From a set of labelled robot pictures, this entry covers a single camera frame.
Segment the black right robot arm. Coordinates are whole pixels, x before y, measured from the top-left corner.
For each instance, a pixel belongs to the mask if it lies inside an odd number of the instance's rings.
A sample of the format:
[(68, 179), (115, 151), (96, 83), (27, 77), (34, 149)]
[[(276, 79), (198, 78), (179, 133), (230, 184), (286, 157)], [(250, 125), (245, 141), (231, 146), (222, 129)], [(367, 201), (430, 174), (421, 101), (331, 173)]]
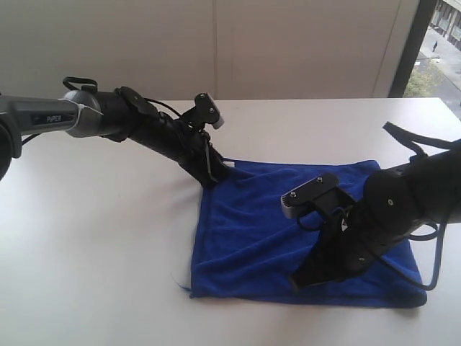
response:
[[(436, 288), (446, 228), (460, 222), (460, 141), (444, 141), (383, 126), (414, 152), (407, 163), (378, 169), (355, 200), (339, 187), (339, 178), (325, 173), (297, 186), (281, 198), (282, 211), (300, 228), (301, 218), (316, 212), (318, 240), (290, 275), (297, 289), (357, 277), (379, 262), (398, 277), (425, 291)], [(402, 241), (435, 240), (431, 281), (423, 284), (405, 275), (383, 256)]]

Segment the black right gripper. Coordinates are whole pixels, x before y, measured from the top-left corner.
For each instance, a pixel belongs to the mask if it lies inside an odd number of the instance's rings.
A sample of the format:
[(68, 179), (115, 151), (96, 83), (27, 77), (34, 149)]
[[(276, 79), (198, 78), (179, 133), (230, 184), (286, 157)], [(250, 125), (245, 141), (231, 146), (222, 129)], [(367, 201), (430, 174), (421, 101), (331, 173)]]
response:
[(367, 271), (375, 261), (400, 243), (400, 239), (367, 222), (345, 221), (335, 212), (321, 232), (321, 239), (289, 276), (294, 290), (340, 282)]

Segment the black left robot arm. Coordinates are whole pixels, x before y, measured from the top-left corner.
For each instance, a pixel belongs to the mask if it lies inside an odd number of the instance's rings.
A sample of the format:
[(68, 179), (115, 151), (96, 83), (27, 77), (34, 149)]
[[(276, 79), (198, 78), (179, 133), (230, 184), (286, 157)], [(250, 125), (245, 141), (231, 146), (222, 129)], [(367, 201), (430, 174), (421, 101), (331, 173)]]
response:
[(74, 138), (127, 139), (175, 161), (204, 188), (228, 177), (229, 168), (211, 143), (205, 126), (223, 125), (223, 117), (206, 92), (194, 107), (172, 118), (157, 109), (153, 99), (128, 86), (102, 92), (93, 79), (68, 76), (68, 92), (60, 99), (1, 96), (1, 174), (22, 147), (42, 133), (64, 131)]

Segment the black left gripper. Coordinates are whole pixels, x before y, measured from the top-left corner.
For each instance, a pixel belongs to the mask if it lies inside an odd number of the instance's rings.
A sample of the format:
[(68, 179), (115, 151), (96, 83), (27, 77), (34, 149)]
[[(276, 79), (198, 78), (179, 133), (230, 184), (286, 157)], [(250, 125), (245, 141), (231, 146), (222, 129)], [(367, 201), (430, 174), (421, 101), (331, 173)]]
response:
[(208, 132), (196, 130), (169, 115), (160, 115), (158, 153), (175, 161), (203, 187), (214, 187), (229, 176), (224, 157), (212, 146)]

